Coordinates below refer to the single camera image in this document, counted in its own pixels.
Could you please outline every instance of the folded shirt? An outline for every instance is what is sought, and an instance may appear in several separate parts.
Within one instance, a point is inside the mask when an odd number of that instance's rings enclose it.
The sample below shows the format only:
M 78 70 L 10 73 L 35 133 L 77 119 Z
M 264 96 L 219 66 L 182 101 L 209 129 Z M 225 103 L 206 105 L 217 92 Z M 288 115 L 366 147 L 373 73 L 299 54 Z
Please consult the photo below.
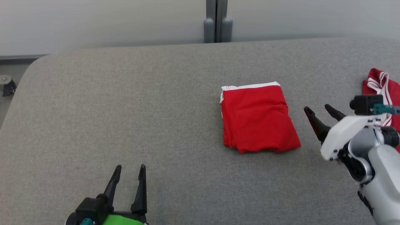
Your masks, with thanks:
M 381 94 L 385 105 L 400 106 L 400 85 L 389 79 L 389 74 L 378 69 L 371 69 L 368 80 L 362 82 L 362 94 Z M 400 131 L 400 116 L 385 113 L 379 124 L 382 127 L 392 126 Z
M 225 146 L 237 148 L 240 153 L 300 147 L 279 83 L 221 88 Z

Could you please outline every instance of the teal connector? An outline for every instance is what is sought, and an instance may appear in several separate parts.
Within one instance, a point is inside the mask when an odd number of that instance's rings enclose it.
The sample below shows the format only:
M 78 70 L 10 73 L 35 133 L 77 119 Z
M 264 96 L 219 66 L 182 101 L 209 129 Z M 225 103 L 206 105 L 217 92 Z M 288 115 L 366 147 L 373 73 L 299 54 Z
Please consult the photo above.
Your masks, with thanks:
M 392 115 L 400 115 L 400 106 L 374 104 L 374 114 L 390 113 Z
M 85 218 L 80 225 L 93 225 L 93 221 L 89 218 Z

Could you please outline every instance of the red garment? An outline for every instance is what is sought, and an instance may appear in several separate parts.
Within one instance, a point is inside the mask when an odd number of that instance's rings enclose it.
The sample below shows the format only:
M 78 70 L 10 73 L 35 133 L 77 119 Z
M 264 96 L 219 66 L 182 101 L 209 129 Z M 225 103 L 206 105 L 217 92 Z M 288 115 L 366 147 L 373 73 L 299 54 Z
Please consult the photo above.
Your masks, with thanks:
M 371 69 L 368 80 L 362 82 L 362 94 L 382 94 L 384 104 L 400 106 L 400 85 L 389 80 L 389 74 L 378 69 Z M 400 115 L 387 114 L 382 126 L 392 126 L 400 131 Z
M 223 91 L 224 145 L 240 153 L 300 147 L 280 86 Z

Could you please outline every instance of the red fabric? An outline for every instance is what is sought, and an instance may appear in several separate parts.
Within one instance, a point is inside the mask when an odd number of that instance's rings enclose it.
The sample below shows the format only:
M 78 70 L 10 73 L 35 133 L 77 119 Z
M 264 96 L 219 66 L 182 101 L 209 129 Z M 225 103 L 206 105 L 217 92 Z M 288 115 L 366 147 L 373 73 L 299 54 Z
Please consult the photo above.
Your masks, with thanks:
M 280 86 L 223 92 L 224 145 L 240 153 L 300 147 Z
M 395 81 L 388 79 L 388 74 L 373 68 L 368 75 L 368 80 L 362 82 L 362 94 L 380 94 L 373 88 L 368 87 L 368 83 L 370 85 L 377 83 L 376 86 L 382 88 L 382 94 L 386 101 L 391 101 L 390 104 L 392 105 L 400 106 L 400 85 Z M 383 124 L 383 126 L 392 126 L 396 130 L 400 131 L 400 115 L 391 115 L 391 120 L 388 122 L 390 123 Z M 396 150 L 400 153 L 400 146 L 398 146 Z

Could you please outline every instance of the floor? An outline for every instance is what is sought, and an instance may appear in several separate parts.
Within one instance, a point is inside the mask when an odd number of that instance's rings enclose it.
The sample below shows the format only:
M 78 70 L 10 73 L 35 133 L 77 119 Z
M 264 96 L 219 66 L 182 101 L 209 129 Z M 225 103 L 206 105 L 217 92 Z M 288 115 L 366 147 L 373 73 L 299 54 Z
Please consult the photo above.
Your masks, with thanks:
M 0 75 L 10 75 L 14 80 L 15 84 L 18 84 L 24 75 L 29 65 L 34 62 L 35 59 L 18 59 L 18 60 L 0 60 Z M 3 124 L 4 118 L 6 117 L 8 108 L 10 107 L 13 96 L 2 97 L 3 87 L 0 86 L 0 128 Z

